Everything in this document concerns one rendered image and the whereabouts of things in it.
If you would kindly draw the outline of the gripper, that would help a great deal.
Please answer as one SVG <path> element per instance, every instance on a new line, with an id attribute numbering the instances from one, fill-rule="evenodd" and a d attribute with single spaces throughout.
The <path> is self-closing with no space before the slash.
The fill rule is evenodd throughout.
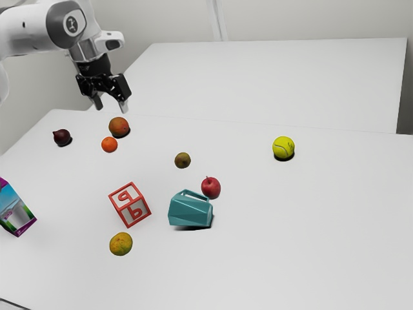
<path id="1" fill-rule="evenodd" d="M 79 71 L 76 81 L 80 92 L 89 98 L 96 110 L 103 108 L 98 92 L 105 92 L 118 102 L 123 114 L 128 112 L 128 99 L 132 91 L 122 73 L 112 73 L 107 54 L 93 61 L 76 62 L 76 67 Z"/>

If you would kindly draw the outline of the teal faceted mug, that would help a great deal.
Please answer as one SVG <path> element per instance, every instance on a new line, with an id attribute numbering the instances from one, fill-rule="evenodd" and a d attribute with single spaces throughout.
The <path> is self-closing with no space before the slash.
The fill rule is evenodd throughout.
<path id="1" fill-rule="evenodd" d="M 172 226 L 210 227 L 213 206 L 209 198 L 184 189 L 170 200 L 168 222 Z"/>

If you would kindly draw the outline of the orange-red round fruit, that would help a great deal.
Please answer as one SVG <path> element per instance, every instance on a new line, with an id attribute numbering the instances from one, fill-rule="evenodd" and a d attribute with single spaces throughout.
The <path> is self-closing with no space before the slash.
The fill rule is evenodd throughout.
<path id="1" fill-rule="evenodd" d="M 123 117 L 114 117 L 108 124 L 108 129 L 115 138 L 122 138 L 130 132 L 128 121 Z"/>

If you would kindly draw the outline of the orange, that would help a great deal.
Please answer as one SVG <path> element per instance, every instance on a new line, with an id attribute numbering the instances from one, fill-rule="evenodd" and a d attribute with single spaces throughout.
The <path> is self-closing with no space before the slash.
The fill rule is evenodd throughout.
<path id="1" fill-rule="evenodd" d="M 117 150 L 118 143 L 117 140 L 111 136 L 107 136 L 101 141 L 101 148 L 107 153 L 112 153 Z"/>

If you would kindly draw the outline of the dark red fruit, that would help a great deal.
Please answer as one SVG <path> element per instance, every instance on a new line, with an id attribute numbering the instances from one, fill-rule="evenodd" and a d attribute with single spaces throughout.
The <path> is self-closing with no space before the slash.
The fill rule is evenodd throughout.
<path id="1" fill-rule="evenodd" d="M 55 143 L 60 147 L 68 145 L 72 139 L 70 132 L 66 129 L 59 129 L 59 130 L 53 131 L 52 134 L 53 134 Z"/>

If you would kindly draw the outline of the small green-brown fruit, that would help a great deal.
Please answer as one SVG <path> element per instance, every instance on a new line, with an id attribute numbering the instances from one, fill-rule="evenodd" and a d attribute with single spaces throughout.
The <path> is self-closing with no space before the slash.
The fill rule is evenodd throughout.
<path id="1" fill-rule="evenodd" d="M 180 152 L 175 156 L 174 163 L 178 169 L 185 169 L 191 164 L 191 157 L 186 152 Z"/>

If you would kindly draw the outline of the red letter block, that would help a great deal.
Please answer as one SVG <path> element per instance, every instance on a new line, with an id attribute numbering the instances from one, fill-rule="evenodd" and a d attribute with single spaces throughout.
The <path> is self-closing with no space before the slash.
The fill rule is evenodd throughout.
<path id="1" fill-rule="evenodd" d="M 152 214 L 145 197 L 133 182 L 110 193 L 108 198 L 128 229 Z"/>

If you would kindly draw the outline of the red apple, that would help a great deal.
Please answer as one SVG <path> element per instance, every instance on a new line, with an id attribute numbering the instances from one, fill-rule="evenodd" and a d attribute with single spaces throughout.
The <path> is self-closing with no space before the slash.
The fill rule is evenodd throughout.
<path id="1" fill-rule="evenodd" d="M 207 176 L 201 182 L 201 191 L 206 197 L 216 199 L 221 193 L 221 184 L 218 179 Z"/>

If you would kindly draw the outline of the purple milk carton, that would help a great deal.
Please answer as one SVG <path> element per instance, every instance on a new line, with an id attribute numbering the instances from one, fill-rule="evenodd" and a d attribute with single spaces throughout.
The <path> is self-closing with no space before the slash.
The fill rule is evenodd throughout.
<path id="1" fill-rule="evenodd" d="M 0 226 L 15 237 L 20 237 L 37 218 L 14 188 L 0 178 Z"/>

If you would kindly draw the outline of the yellow-orange mottled fruit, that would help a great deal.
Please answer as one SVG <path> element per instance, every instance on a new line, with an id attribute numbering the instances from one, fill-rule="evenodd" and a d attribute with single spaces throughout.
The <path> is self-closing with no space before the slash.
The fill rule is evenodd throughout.
<path id="1" fill-rule="evenodd" d="M 110 252 L 116 256 L 128 254 L 133 246 L 133 239 L 127 232 L 119 232 L 110 239 Z"/>

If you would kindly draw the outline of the yellow tennis ball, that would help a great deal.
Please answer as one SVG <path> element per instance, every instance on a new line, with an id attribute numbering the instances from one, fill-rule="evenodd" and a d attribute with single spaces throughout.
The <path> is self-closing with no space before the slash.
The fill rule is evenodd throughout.
<path id="1" fill-rule="evenodd" d="M 287 136 L 279 136 L 272 143 L 272 151 L 277 158 L 289 159 L 295 153 L 295 143 Z"/>

